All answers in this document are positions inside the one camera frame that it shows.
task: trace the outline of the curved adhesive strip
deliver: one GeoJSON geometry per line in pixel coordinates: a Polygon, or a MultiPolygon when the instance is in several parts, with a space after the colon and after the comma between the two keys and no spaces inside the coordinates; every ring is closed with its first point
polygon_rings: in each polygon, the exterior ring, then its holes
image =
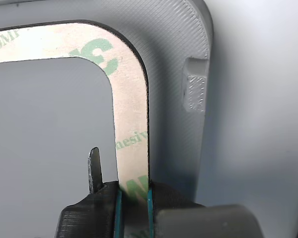
{"type": "Polygon", "coordinates": [[[140,57],[122,38],[89,22],[4,29],[0,30],[0,62],[78,57],[100,66],[113,92],[119,183],[124,189],[128,181],[141,177],[148,187],[148,140],[137,143],[135,135],[141,131],[148,136],[148,80],[140,57]]]}

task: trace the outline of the teal edge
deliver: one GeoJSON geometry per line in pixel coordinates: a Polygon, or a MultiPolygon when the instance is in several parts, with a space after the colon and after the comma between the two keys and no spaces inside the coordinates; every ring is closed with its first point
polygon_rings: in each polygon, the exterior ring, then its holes
{"type": "Polygon", "coordinates": [[[150,189],[148,192],[148,216],[150,238],[154,238],[152,189],[150,189]]]}
{"type": "Polygon", "coordinates": [[[122,193],[121,190],[118,190],[117,200],[116,200],[116,216],[115,216],[115,231],[114,238],[123,238],[124,237],[124,224],[122,216],[122,193]]]}

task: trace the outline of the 3m adhesive liner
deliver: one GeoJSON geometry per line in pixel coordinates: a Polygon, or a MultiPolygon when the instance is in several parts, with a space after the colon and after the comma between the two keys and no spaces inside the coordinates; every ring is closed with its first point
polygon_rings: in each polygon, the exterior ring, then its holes
{"type": "MultiPolygon", "coordinates": [[[[120,186],[138,207],[147,203],[149,167],[152,179],[194,198],[212,34],[202,0],[0,1],[0,63],[83,58],[106,74],[115,126],[111,150],[120,186]]],[[[131,215],[125,234],[146,237],[147,224],[146,217],[131,215]],[[139,227],[128,229],[135,219],[139,227]]]]}

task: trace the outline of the textured plastic surface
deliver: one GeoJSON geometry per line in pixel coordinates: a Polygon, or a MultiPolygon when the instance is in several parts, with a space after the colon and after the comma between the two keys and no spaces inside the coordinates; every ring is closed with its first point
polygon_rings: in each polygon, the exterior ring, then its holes
{"type": "Polygon", "coordinates": [[[86,19],[122,33],[148,72],[151,175],[194,198],[204,114],[187,113],[183,107],[182,70],[189,57],[209,60],[212,38],[211,20],[207,14],[201,17],[207,9],[196,5],[190,0],[25,2],[0,6],[0,28],[86,19]]]}
{"type": "Polygon", "coordinates": [[[238,205],[165,210],[157,220],[163,238],[263,238],[254,215],[238,205]]]}
{"type": "Polygon", "coordinates": [[[117,181],[108,182],[98,192],[66,207],[61,212],[55,238],[113,238],[118,222],[115,219],[118,190],[117,181]]]}

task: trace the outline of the green printed text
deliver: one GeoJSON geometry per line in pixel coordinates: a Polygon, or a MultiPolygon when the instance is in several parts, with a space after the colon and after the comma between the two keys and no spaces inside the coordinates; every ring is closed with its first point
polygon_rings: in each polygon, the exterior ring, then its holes
{"type": "Polygon", "coordinates": [[[148,138],[148,134],[146,131],[141,133],[134,132],[134,134],[134,136],[130,136],[129,138],[124,139],[123,141],[116,142],[116,150],[120,150],[133,144],[142,142],[143,140],[147,140],[148,138]]]}
{"type": "Polygon", "coordinates": [[[18,37],[18,30],[7,31],[4,34],[0,35],[0,49],[18,37]]]}

